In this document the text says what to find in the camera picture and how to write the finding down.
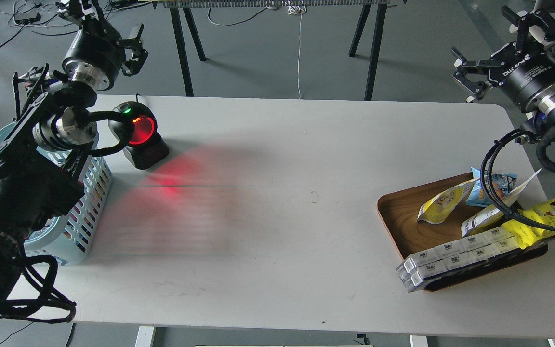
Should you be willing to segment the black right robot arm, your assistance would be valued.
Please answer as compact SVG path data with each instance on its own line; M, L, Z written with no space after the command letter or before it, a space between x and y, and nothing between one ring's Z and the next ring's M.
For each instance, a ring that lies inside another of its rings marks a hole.
M555 44L555 18L544 9L515 13L507 6L502 14L516 31L515 41L484 60L469 61L452 48L453 78L468 90L469 102L498 88L520 112L531 113L521 130L528 142L537 143L542 167L555 173L555 61L546 52Z

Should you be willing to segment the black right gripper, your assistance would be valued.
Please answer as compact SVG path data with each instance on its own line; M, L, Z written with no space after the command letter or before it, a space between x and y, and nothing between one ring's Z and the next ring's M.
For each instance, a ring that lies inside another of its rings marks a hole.
M555 45L555 18L545 9L524 15L507 6L501 11L516 27L515 47L505 44L489 59L474 61L451 47L456 57L453 79L470 93L467 103L480 101L491 88L498 88L520 112L532 112L542 99L537 94L555 86L555 61L544 52Z

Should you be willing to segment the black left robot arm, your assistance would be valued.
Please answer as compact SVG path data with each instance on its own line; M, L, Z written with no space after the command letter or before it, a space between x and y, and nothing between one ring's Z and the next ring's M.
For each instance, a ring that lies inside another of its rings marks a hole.
M24 242L48 220L67 216L83 198L85 164L130 144L134 122L117 111L89 112L97 92L109 90L122 72L140 72L148 52L136 25L129 38L111 26L96 0L64 0L58 15L79 27L62 62L13 78L30 90L17 105L13 131L0 143L0 319L35 321L43 307L76 305L55 289L57 261L52 255L26 256Z

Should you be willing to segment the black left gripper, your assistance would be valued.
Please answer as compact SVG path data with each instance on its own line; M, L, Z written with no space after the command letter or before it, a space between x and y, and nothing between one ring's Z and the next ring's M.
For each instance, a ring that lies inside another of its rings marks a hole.
M68 76L83 64L97 68L102 72L98 79L97 90L110 90L116 81L119 70L126 77L141 71L148 58L148 51L143 48L141 35L145 26L134 26L129 38L112 26L106 26L102 7L97 0L58 0L58 16L79 27L77 35L62 62L62 68ZM130 49L132 56L125 60L125 49Z

